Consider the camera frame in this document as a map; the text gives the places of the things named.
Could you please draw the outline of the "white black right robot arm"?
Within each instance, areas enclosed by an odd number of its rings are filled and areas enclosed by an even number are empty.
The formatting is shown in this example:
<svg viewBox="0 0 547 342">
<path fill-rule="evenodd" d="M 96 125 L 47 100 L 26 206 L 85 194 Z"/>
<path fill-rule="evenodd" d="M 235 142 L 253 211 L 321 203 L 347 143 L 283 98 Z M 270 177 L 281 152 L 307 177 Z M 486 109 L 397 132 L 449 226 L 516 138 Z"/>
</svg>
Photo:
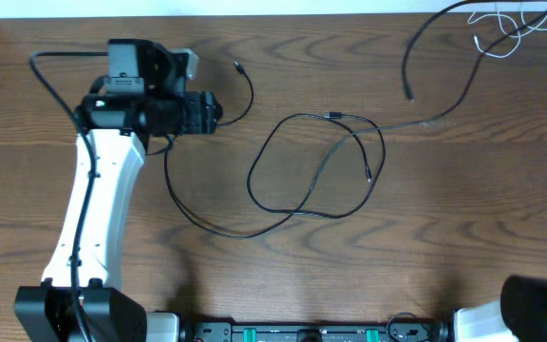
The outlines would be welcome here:
<svg viewBox="0 0 547 342">
<path fill-rule="evenodd" d="M 497 300 L 453 314 L 454 342 L 547 342 L 547 279 L 511 275 Z"/>
</svg>

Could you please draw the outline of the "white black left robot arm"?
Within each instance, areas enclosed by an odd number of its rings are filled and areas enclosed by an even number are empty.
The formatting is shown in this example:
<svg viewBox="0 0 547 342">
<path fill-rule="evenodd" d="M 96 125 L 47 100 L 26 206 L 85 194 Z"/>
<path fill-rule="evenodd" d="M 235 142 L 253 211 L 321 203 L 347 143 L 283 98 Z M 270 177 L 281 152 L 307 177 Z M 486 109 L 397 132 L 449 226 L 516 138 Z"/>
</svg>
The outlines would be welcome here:
<svg viewBox="0 0 547 342">
<path fill-rule="evenodd" d="M 133 188 L 153 137 L 211 134 L 222 115 L 190 91 L 198 56 L 143 39 L 112 39 L 108 71 L 68 110 L 77 163 L 64 226 L 37 286 L 14 313 L 33 341 L 184 341 L 174 313 L 148 312 L 122 292 L 121 255 Z"/>
</svg>

